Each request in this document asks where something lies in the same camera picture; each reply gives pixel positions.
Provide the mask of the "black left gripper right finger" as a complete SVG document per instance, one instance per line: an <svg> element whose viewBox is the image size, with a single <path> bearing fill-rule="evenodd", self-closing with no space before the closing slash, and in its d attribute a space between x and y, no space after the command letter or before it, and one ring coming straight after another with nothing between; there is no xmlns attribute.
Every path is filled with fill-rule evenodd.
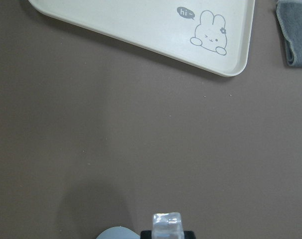
<svg viewBox="0 0 302 239"><path fill-rule="evenodd" d="M184 231L184 239L196 239L194 231Z"/></svg>

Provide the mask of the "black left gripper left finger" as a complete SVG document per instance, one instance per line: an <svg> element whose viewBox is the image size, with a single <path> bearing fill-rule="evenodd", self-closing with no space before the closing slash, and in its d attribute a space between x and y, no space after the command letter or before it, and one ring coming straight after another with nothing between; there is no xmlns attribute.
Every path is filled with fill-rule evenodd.
<svg viewBox="0 0 302 239"><path fill-rule="evenodd" d="M152 239L152 231L141 231L140 239Z"/></svg>

